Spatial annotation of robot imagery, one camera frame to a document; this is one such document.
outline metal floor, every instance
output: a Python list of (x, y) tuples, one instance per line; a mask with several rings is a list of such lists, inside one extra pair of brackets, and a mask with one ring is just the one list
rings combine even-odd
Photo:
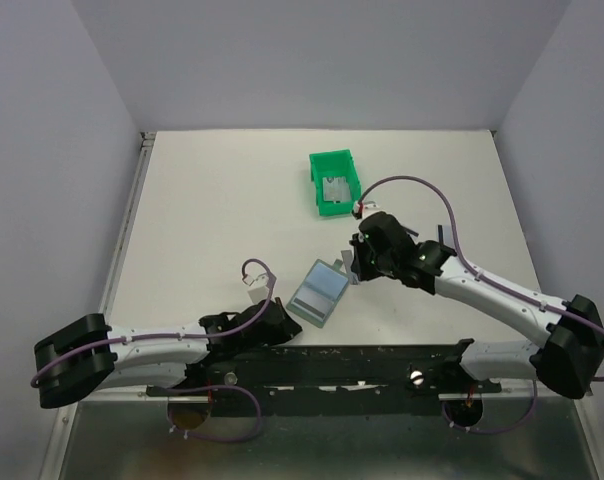
[[(512, 422), (524, 398), (485, 400), (481, 425)], [(533, 419), (500, 436), (447, 428), (439, 417), (405, 415), (266, 419), (243, 444), (169, 435), (158, 401), (81, 402), (63, 479), (522, 479), (597, 478), (573, 402), (540, 398)], [(248, 419), (214, 419), (220, 434)]]

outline purple cable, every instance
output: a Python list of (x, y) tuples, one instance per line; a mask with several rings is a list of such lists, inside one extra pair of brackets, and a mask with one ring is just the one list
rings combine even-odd
[(182, 432), (182, 433), (186, 434), (188, 437), (198, 438), (200, 440), (207, 440), (209, 442), (220, 442), (220, 443), (245, 442), (247, 440), (251, 440), (251, 439), (257, 437), (258, 435), (260, 435), (260, 433), (262, 433), (263, 422), (262, 422), (262, 409), (260, 408), (260, 402), (258, 402), (258, 399), (255, 398), (255, 395), (253, 395), (251, 392), (249, 392), (246, 388), (238, 387), (235, 385), (208, 385), (206, 387), (188, 388), (185, 390), (180, 390), (180, 389), (176, 389), (176, 388), (166, 389), (166, 391), (169, 393), (202, 393), (202, 392), (210, 392), (212, 390), (213, 391), (215, 391), (215, 390), (235, 390), (236, 392), (243, 393), (244, 395), (249, 397), (249, 400), (251, 400), (251, 402), (253, 402), (253, 405), (255, 406), (255, 425), (253, 425), (253, 428), (251, 430), (249, 430), (247, 433), (245, 433), (244, 435), (240, 435), (238, 437), (224, 438), (224, 437), (216, 437), (214, 435), (205, 435), (202, 433), (194, 432), (193, 430), (182, 430), (182, 429), (178, 428), (175, 425), (175, 422), (173, 422), (172, 415), (167, 412), (167, 418), (169, 420), (169, 423), (171, 424), (171, 427), (174, 428), (175, 430), (177, 430), (178, 432)]
[(524, 415), (522, 415), (520, 420), (518, 420), (517, 422), (515, 422), (512, 425), (509, 425), (508, 427), (490, 428), (490, 429), (486, 429), (486, 430), (480, 429), (480, 428), (463, 427), (462, 425), (458, 425), (458, 424), (454, 423), (453, 420), (451, 420), (451, 417), (449, 417), (449, 413), (447, 412), (445, 402), (442, 402), (442, 416), (446, 420), (446, 423), (449, 424), (449, 427), (453, 428), (454, 430), (459, 430), (460, 432), (464, 432), (464, 433), (470, 433), (472, 435), (499, 435), (501, 433), (510, 432), (510, 431), (515, 430), (516, 428), (524, 425), (533, 416), (533, 412), (535, 411), (535, 407), (536, 407), (537, 403), (538, 403), (538, 383), (535, 380), (533, 380), (533, 396), (531, 397), (531, 404), (529, 405), (529, 409), (526, 411), (526, 413)]
[[(506, 293), (507, 295), (510, 295), (512, 297), (515, 297), (519, 300), (522, 300), (523, 302), (526, 302), (530, 305), (533, 305), (537, 308), (542, 307), (542, 302), (540, 302), (539, 300), (536, 300), (535, 298), (531, 298), (528, 297), (526, 295), (521, 294), (520, 292), (516, 292), (515, 290), (507, 287), (506, 285), (501, 284), (500, 282), (496, 282), (495, 280), (487, 277), (486, 275), (482, 274), (480, 275), (479, 272), (477, 270), (475, 270), (475, 268), (473, 267), (473, 265), (471, 265), (469, 263), (469, 261), (464, 257), (463, 253), (462, 253), (462, 248), (460, 248), (460, 239), (458, 237), (458, 227), (457, 227), (457, 223), (455, 221), (455, 215), (453, 214), (453, 207), (451, 206), (451, 203), (449, 202), (449, 199), (446, 198), (446, 196), (444, 195), (444, 193), (442, 193), (442, 190), (440, 190), (438, 187), (436, 187), (435, 185), (433, 185), (432, 183), (419, 178), (419, 177), (413, 177), (410, 175), (394, 175), (392, 177), (387, 177), (387, 178), (383, 178), (382, 180), (378, 180), (377, 182), (375, 182), (373, 185), (371, 185), (369, 188), (367, 188), (364, 193), (362, 194), (362, 196), (360, 197), (360, 200), (358, 200), (358, 203), (361, 205), (362, 202), (364, 201), (364, 198), (371, 193), (371, 190), (373, 190), (375, 187), (378, 187), (384, 183), (387, 182), (391, 182), (394, 180), (409, 180), (412, 182), (417, 182), (420, 183), (422, 185), (424, 185), (425, 187), (430, 188), (431, 190), (433, 190), (438, 197), (440, 197), (440, 199), (442, 200), (442, 202), (444, 202), (444, 206), (446, 207), (446, 210), (449, 214), (449, 221), (451, 222), (451, 233), (453, 235), (453, 243), (455, 245), (455, 250), (458, 254), (458, 258), (460, 259), (460, 262), (462, 262), (462, 265), (464, 265), (464, 267), (471, 272), (474, 276), (476, 276), (477, 278), (479, 278), (480, 280), (484, 281), (485, 283), (491, 285), (493, 288)], [(548, 310), (549, 312), (552, 313), (556, 313), (558, 315), (563, 315), (567, 318), (570, 318), (571, 320), (575, 320), (578, 323), (581, 323), (582, 325), (585, 325), (593, 330), (595, 330), (596, 332), (598, 332), (600, 335), (604, 336), (604, 329), (598, 325), (595, 325), (591, 322), (589, 322), (588, 320), (586, 320), (585, 318), (580, 317), (579, 315), (576, 315), (574, 313), (568, 312), (566, 310), (562, 310), (561, 308), (557, 308), (554, 307), (552, 305), (546, 305), (544, 308), (546, 308), (546, 310)], [(603, 377), (594, 377), (593, 378), (594, 382), (604, 382), (604, 376)]]
[[(200, 338), (226, 337), (228, 335), (233, 335), (235, 333), (238, 333), (238, 332), (244, 330), (245, 328), (250, 327), (258, 320), (258, 318), (260, 318), (260, 316), (268, 308), (269, 303), (271, 302), (271, 298), (273, 297), (273, 289), (275, 288), (276, 277), (273, 274), (273, 272), (271, 272), (271, 269), (262, 260), (259, 260), (257, 258), (249, 258), (242, 264), (242, 279), (246, 278), (246, 267), (250, 263), (257, 263), (258, 265), (260, 265), (262, 268), (264, 268), (264, 270), (266, 271), (266, 273), (269, 277), (269, 279), (267, 281), (267, 288), (269, 289), (269, 293), (267, 295), (266, 300), (264, 300), (262, 307), (260, 307), (260, 309), (256, 312), (256, 314), (253, 315), (253, 317), (251, 317), (249, 320), (247, 320), (242, 325), (239, 325), (239, 326), (232, 328), (231, 330), (227, 330), (225, 332), (210, 333), (210, 334), (185, 334), (182, 338), (200, 339)], [(179, 333), (146, 333), (143, 335), (132, 336), (131, 341), (136, 342), (136, 341), (143, 341), (143, 340), (156, 340), (156, 339), (161, 339), (161, 338), (179, 339), (180, 334)], [(113, 345), (116, 343), (126, 343), (126, 342), (127, 342), (126, 337), (107, 338), (105, 340), (99, 340), (97, 342), (87, 343), (86, 345), (82, 345), (81, 347), (74, 348), (73, 350), (70, 350), (63, 355), (60, 355), (55, 360), (53, 360), (50, 363), (47, 363), (44, 367), (42, 367), (31, 379), (31, 382), (30, 382), (31, 387), (38, 388), (38, 381), (44, 375), (46, 375), (52, 368), (55, 368), (56, 366), (67, 361), (68, 359), (75, 357), (76, 355), (79, 355), (88, 350), (93, 350), (96, 348), (104, 347), (106, 345)]]

